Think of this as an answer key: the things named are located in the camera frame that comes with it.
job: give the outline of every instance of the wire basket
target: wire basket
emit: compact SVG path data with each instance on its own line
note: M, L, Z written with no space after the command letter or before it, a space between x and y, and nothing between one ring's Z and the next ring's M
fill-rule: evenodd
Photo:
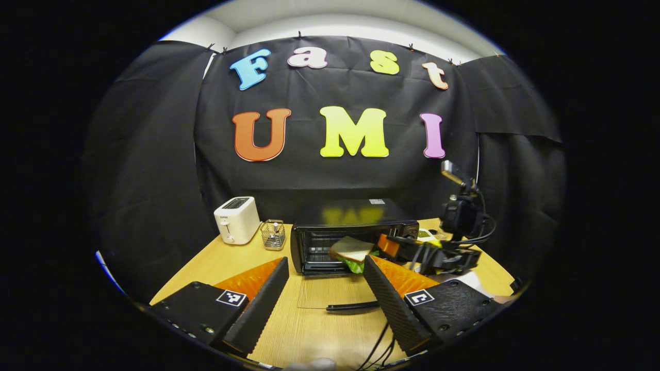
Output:
M284 241L286 240L283 221L268 219L261 223L259 230L261 231L261 239L266 250L282 250Z

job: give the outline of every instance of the black plastic part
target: black plastic part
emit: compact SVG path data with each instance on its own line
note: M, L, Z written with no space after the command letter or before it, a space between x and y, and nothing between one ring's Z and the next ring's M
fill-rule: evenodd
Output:
M472 269L477 266L480 256L481 251L479 250L448 250L446 248L442 248L429 261L429 264L427 267L425 267L426 269L422 270L420 273L423 275L431 275L435 273L436 269L442 269L443 271L453 271L454 269L467 271L468 269Z
M195 281L147 308L172 327L216 347L249 302L247 297L239 306L216 301L224 291ZM212 329L213 332L209 333L206 328Z
M431 345L431 333L415 317L371 257L364 260L363 274L401 349L409 356L427 349Z
M354 311L361 309L373 309L378 308L379 304L376 300L375 302L364 302L364 303L353 303L353 304L334 304L328 305L325 310L328 312L342 312L346 310Z
M433 300L417 305L408 295L405 300L440 345L474 331L501 306L457 279L427 288L426 293Z
M226 344L244 354L254 351L288 277L288 259L284 257L263 283L252 303L224 336Z

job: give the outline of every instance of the lettuce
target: lettuce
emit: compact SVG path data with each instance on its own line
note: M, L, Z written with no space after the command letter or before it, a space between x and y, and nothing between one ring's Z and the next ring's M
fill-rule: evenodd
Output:
M374 255L374 256L378 256L379 254L380 254L380 252L377 251L377 250L372 251L372 252L369 253L369 255ZM341 256L337 256L336 259L346 263L346 265L348 265L348 268L350 269L350 271L353 272L353 273L361 274L362 272L364 272L364 262L356 263L355 261L344 259Z

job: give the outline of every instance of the orange letter u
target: orange letter u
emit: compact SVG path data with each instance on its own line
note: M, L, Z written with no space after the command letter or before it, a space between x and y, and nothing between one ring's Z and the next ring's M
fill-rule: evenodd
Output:
M232 122L236 124L234 136L236 154L247 161L274 159L284 148L284 127L289 116L291 111L286 108L266 112L266 117L271 119L271 142L266 147L254 145L254 123L259 118L258 112L243 112L234 116Z

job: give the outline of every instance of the label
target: label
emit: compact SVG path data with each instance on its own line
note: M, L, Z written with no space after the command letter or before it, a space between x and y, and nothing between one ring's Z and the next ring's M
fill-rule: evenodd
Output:
M426 292L426 290L424 289L415 292L409 292L408 294L405 295L405 298L408 299L408 301L413 306L432 302L435 299L433 296L431 296L431 294Z
M225 290L222 293L222 295L220 295L215 301L224 304L229 304L231 306L240 306L243 300L245 300L245 298L246 298L245 294L241 294L240 292Z

